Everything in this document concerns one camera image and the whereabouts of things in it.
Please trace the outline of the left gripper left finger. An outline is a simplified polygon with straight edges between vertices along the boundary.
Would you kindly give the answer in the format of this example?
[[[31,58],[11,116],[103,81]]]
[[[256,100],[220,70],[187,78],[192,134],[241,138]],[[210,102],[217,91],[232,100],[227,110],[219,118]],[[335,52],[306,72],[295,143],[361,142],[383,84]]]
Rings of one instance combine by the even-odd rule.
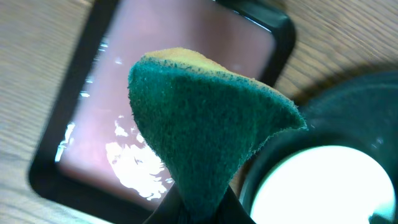
[[[186,224],[187,213],[176,184],[144,224]]]

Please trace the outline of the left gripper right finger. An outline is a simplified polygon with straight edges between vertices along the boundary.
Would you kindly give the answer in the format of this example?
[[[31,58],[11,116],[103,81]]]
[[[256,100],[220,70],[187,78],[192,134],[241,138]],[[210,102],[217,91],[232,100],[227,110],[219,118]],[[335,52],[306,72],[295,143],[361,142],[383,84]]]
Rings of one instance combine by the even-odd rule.
[[[220,224],[255,224],[229,186],[219,204]]]

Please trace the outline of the green yellow sponge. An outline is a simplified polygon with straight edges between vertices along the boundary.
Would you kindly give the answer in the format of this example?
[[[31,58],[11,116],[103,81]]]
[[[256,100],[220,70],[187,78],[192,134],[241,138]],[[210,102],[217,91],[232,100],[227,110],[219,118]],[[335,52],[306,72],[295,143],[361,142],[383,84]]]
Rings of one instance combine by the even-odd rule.
[[[144,54],[128,90],[138,130],[178,187],[186,223],[219,223],[238,169],[269,138],[307,127],[277,90],[184,48]]]

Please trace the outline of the light blue plate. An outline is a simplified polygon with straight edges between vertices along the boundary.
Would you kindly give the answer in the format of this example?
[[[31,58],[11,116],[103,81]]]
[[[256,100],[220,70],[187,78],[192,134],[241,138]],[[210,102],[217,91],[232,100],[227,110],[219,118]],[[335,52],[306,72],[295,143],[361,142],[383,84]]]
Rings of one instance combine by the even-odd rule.
[[[387,172],[345,146],[295,153],[262,179],[250,209],[255,223],[393,223],[397,198]]]

